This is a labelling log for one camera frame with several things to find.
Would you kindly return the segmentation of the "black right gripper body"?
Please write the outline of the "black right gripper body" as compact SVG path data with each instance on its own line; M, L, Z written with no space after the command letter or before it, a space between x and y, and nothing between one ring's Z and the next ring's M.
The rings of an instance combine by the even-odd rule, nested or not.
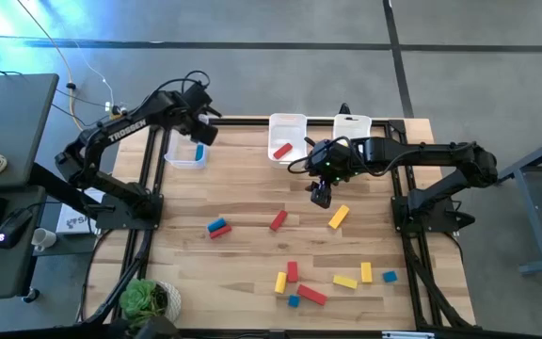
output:
M307 160L309 176L329 184L339 183L352 175L352 154L340 141L324 139L316 143Z

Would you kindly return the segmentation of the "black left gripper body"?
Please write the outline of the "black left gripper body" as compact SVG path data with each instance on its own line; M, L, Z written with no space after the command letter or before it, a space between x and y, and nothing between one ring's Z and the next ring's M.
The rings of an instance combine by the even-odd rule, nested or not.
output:
M199 116L204 112L203 107L195 109L179 107L174 109L174 129L183 136L190 136L196 122L203 122Z

